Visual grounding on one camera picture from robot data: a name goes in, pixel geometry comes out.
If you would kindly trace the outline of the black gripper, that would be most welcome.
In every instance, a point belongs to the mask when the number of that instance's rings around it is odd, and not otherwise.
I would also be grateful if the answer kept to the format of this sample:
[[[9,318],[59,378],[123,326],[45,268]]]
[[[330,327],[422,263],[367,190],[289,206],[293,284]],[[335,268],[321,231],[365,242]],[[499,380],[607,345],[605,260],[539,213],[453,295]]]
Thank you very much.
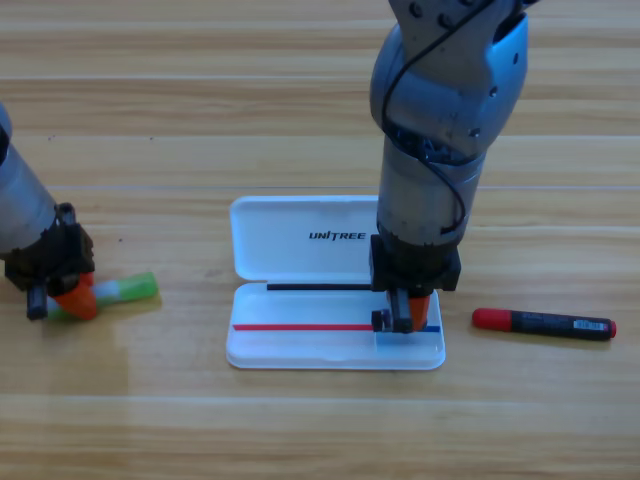
[[[37,241],[4,254],[5,277],[26,294],[26,314],[43,320],[50,314],[47,301],[80,320],[98,314],[94,285],[93,241],[76,220],[72,204],[55,206],[54,221]]]
[[[375,332],[416,333],[427,325],[431,295],[453,291],[460,276],[455,245],[416,246],[380,235],[370,240],[371,290],[386,294],[388,306],[371,314]]]

